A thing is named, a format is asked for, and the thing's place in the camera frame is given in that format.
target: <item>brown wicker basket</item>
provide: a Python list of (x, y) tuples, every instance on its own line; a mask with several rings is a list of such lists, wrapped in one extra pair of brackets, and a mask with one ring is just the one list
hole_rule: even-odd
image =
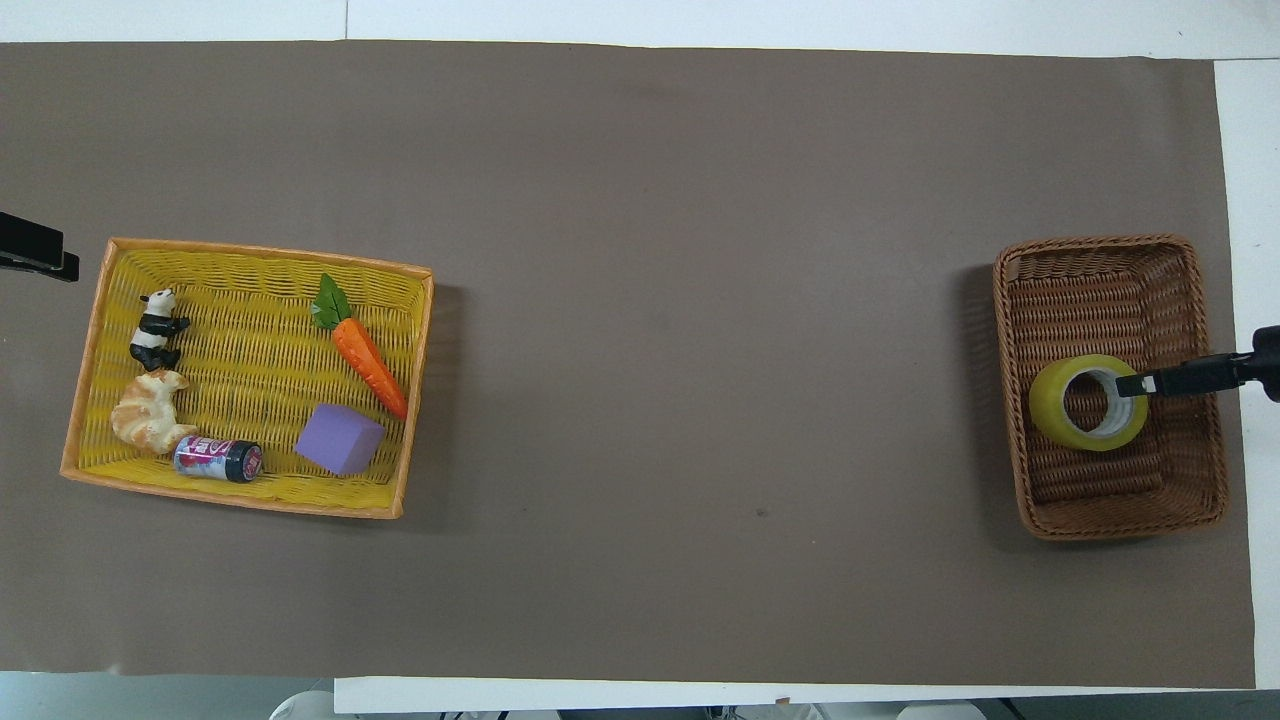
[[(1208, 354), (1196, 250), (1172, 234), (1068, 237), (1015, 245), (995, 265), (996, 320), (1010, 456), (1023, 524), (1044, 539), (1172, 533), (1221, 519), (1228, 503), (1212, 395), (1151, 397), (1146, 427), (1107, 452), (1070, 450), (1030, 423), (1027, 392), (1046, 365), (1103, 354), (1134, 369)], [(1096, 424), (1096, 386), (1066, 395)]]

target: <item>black clamp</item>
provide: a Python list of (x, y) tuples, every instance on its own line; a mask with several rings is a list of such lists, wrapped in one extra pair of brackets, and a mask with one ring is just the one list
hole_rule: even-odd
[(1280, 325), (1253, 333), (1253, 352), (1225, 352), (1188, 360), (1176, 368), (1162, 368), (1116, 378), (1120, 397), (1139, 395), (1203, 395), (1258, 380), (1267, 397), (1280, 402)]
[(0, 213), (0, 268), (40, 273), (60, 281), (79, 279), (79, 258), (63, 252), (63, 233)]

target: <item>wicker basket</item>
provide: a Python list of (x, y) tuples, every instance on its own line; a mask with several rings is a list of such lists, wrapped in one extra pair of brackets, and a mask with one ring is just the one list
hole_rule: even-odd
[[(1100, 352), (1137, 370), (1208, 354), (1196, 251), (1178, 236), (1071, 237), (1006, 249), (995, 265), (1010, 455), (1023, 524), (1046, 539), (1171, 533), (1219, 520), (1228, 486), (1213, 396), (1151, 398), (1146, 427), (1108, 452), (1070, 450), (1024, 402), (1050, 363)], [(1101, 388), (1068, 392), (1082, 427)]]
[[(311, 323), (321, 273), (347, 292), (408, 400), (408, 419), (385, 411)], [(165, 456), (146, 455), (111, 433), (110, 413), (142, 368), (128, 343), (138, 296), (173, 287), (175, 315), (191, 327), (170, 341), (191, 387), (174, 396), (178, 418), (200, 433), (252, 439), (265, 471), (251, 483), (175, 473)], [(269, 247), (113, 238), (99, 275), (61, 474), (88, 483), (317, 515), (398, 518), (421, 405), (431, 270)], [(319, 402), (348, 405), (387, 428), (360, 475), (333, 477), (293, 452)]]

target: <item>basket rim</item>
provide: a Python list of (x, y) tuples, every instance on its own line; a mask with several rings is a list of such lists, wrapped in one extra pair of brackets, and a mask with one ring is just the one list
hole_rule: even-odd
[[(129, 250), (177, 250), (177, 251), (189, 251), (189, 252), (221, 252), (221, 254), (234, 254), (234, 255), (252, 255), (259, 258), (282, 258), (292, 260), (314, 260), (321, 263), (337, 263), (347, 265), (358, 265), (370, 269), (385, 270), (396, 274), (407, 275), (417, 279), (422, 284), (424, 297), (424, 311), (421, 318), (421, 332), (419, 332), (417, 342), (413, 346), (413, 363), (411, 369), (411, 382), (408, 383), (408, 416), (404, 420), (404, 433), (401, 442), (399, 457), (396, 462), (396, 475), (394, 475), (394, 492), (392, 495), (392, 503), (388, 507), (333, 507), (326, 505), (312, 505), (301, 502), (285, 502), (275, 500), (264, 500), (243, 496), (227, 496), (209, 493), (196, 489), (177, 489), (164, 486), (148, 486), (145, 483), (133, 483), (129, 480), (122, 480), (116, 478), (110, 478), (105, 475), (97, 475), (87, 470), (78, 468), (79, 460), (79, 445), (81, 433), (83, 429), (83, 420), (86, 407), (88, 405), (88, 389), (93, 380), (93, 354), (97, 348), (99, 340), (102, 332), (102, 306), (108, 295), (109, 279), (111, 278), (115, 268), (124, 255)], [(197, 500), (204, 502), (212, 502), (218, 505), (234, 505), (239, 507), (251, 507), (256, 510), (273, 510), (279, 512), (300, 512), (307, 515), (329, 515), (329, 516), (343, 516), (343, 518), (366, 518), (366, 519), (381, 519), (393, 520), (399, 518), (404, 511), (404, 489), (408, 484), (408, 469), (410, 460), (412, 455), (413, 438), (417, 432), (417, 418), (422, 405), (422, 374), (426, 368), (426, 341), (430, 332), (431, 323), (431, 306), (435, 300), (435, 273), (422, 265), (412, 265), (407, 263), (397, 263), (392, 260), (379, 260), (374, 258), (360, 258), (353, 255), (342, 255), (337, 252), (321, 252), (314, 250), (294, 250), (284, 247), (268, 247), (256, 245), (234, 245), (227, 242), (204, 242), (204, 241), (186, 241), (186, 240), (145, 240), (145, 238), (125, 238), (125, 237), (111, 237), (108, 240), (106, 251), (102, 258), (102, 266), (97, 275), (97, 288), (93, 292), (93, 306), (90, 311), (88, 318), (88, 331), (84, 338), (84, 350), (81, 355), (81, 368), (79, 375), (76, 380), (76, 397), (72, 404), (72, 414), (68, 420), (67, 427), (67, 441), (63, 445), (63, 457), (59, 466), (59, 473), (68, 479), (79, 480), (90, 484), (104, 486), (116, 489), (141, 492), (147, 495), (159, 495), (165, 497), (177, 497), (183, 500)]]
[[(1188, 518), (1176, 523), (1152, 523), (1114, 525), (1098, 529), (1057, 530), (1041, 523), (1037, 515), (1037, 503), (1032, 496), (1030, 473), (1027, 469), (1027, 428), (1023, 423), (1023, 398), (1015, 383), (1015, 354), (1014, 340), (1011, 337), (1012, 318), (1011, 300), (1009, 297), (1010, 268), (1015, 260), (1036, 255), (1039, 252), (1055, 252), (1062, 250), (1088, 250), (1097, 247), (1125, 249), (1152, 245), (1165, 245), (1175, 249), (1185, 263), (1189, 275), (1190, 304), (1194, 309), (1193, 324), (1197, 328), (1197, 340), (1201, 345), (1207, 345), (1207, 322), (1204, 315), (1204, 291), (1199, 272), (1199, 259), (1196, 246), (1185, 237), (1176, 233), (1155, 234), (1112, 234), (1112, 236), (1068, 236), (1030, 240), (1005, 247), (992, 265), (992, 296), (996, 305), (996, 334), (1000, 351), (1001, 384), (1005, 395), (1005, 423), (1009, 433), (1009, 455), (1014, 470), (1014, 489), (1018, 496), (1018, 511), (1023, 525), (1036, 537), (1048, 541), (1075, 541), (1075, 539), (1103, 539), (1134, 536), (1166, 534), (1193, 527), (1216, 523), (1226, 512), (1229, 500), (1225, 493), (1219, 492), (1216, 503), (1210, 512)], [(1217, 404), (1210, 398), (1207, 404), (1207, 420), (1212, 428), (1220, 424)], [(1221, 452), (1215, 454), (1215, 464), (1219, 468), (1219, 486), (1225, 484), (1225, 459)]]

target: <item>brown paper backdrop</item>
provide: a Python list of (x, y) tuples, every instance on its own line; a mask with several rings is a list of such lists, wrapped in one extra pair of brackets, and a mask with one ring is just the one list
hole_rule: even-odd
[[(0, 47), (0, 667), (1253, 683), (1234, 503), (1018, 523), (989, 269), (1179, 232), (1230, 347), (1212, 67), (471, 44)], [(56, 466), (111, 234), (435, 268), (403, 519)]]

